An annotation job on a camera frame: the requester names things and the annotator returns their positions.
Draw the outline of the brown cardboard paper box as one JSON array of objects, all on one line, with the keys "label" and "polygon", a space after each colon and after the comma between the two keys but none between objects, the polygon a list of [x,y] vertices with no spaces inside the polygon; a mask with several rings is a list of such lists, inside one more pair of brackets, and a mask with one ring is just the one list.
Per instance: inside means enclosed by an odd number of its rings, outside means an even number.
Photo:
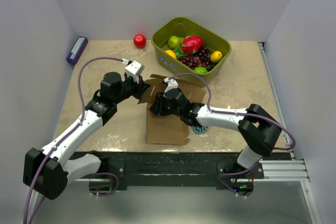
[{"label": "brown cardboard paper box", "polygon": [[[189,142],[189,126],[174,115],[154,115],[150,111],[158,92],[163,92],[165,76],[151,74],[146,80],[151,86],[146,90],[139,104],[146,104],[146,131],[145,142],[148,144],[186,145]],[[177,79],[178,87],[183,91],[186,98],[192,102],[202,103],[205,91],[201,84]]]}]

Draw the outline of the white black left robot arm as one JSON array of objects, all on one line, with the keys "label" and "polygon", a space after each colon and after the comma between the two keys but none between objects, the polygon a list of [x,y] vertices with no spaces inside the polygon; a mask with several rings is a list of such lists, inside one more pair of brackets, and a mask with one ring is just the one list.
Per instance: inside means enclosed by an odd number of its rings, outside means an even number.
[{"label": "white black left robot arm", "polygon": [[108,174],[108,157],[90,151],[71,159],[77,148],[95,131],[103,127],[117,112],[117,105],[129,97],[141,100],[150,84],[140,75],[121,76],[106,73],[93,98],[80,117],[61,135],[42,149],[31,148],[25,155],[23,182],[50,200],[56,199],[76,179]]}]

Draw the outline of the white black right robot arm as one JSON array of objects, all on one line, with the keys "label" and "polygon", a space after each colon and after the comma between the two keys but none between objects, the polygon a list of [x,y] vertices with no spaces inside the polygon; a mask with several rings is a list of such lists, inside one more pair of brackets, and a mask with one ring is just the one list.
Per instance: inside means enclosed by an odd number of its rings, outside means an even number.
[{"label": "white black right robot arm", "polygon": [[257,104],[235,110],[208,107],[191,102],[179,88],[157,93],[150,111],[159,116],[175,115],[188,126],[239,132],[247,144],[234,165],[234,173],[239,178],[246,178],[258,160],[272,154],[281,133],[280,124]]}]

